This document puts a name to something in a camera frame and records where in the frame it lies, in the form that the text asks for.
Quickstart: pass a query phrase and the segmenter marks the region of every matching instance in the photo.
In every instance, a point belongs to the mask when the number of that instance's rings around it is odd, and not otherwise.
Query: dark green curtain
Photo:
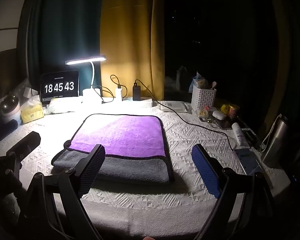
[[[102,0],[33,1],[27,37],[32,86],[39,89],[42,74],[78,70],[82,94],[90,87],[91,64],[65,65],[65,61],[99,55]],[[95,64],[95,70],[94,83],[101,85],[100,64]]]

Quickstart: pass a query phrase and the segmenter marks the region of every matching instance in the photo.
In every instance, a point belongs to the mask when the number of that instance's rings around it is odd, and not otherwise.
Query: thermos
[[[261,155],[261,160],[269,168],[275,168],[281,157],[288,132],[287,121],[287,118],[284,116],[277,119],[274,130],[270,135],[268,145]]]

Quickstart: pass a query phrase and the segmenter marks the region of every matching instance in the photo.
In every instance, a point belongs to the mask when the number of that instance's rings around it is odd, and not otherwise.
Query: white basket
[[[191,106],[194,110],[202,109],[205,106],[213,106],[217,90],[200,89],[193,85]]]

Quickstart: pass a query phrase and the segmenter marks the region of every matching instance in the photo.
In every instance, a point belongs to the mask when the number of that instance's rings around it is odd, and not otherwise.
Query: white textured tablecloth
[[[63,149],[63,143],[71,139],[82,121],[92,112],[82,110],[77,113],[47,115],[42,119],[20,126],[0,142],[0,155],[5,153],[31,131],[41,136],[41,144],[22,162],[20,180],[27,188],[33,174],[42,172],[50,175],[53,166],[51,159]],[[205,187],[191,159],[192,147],[200,143],[210,156],[215,157],[223,167],[230,167],[243,174],[240,164],[229,148],[225,136],[203,128],[185,124],[175,113],[164,113],[156,107],[129,107],[117,103],[102,105],[93,113],[155,115],[162,120],[173,171],[175,188],[179,193],[130,194],[116,193],[91,188],[81,199],[87,214],[97,228],[112,229],[128,235],[173,236],[197,232],[209,216],[216,199]],[[193,114],[180,114],[186,121],[207,126]],[[232,130],[228,134],[231,145],[236,140]],[[281,169],[264,167],[277,195],[290,183]],[[60,196],[55,194],[59,212],[64,213]],[[238,195],[231,220],[236,219],[242,202]]]

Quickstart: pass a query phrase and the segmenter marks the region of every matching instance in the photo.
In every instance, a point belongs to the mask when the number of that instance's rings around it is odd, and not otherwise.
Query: curtain fold
[[[164,92],[164,5],[163,0],[103,0],[100,23],[102,85],[113,93],[115,74],[132,96],[140,79],[163,99]],[[142,96],[150,96],[141,86]]]

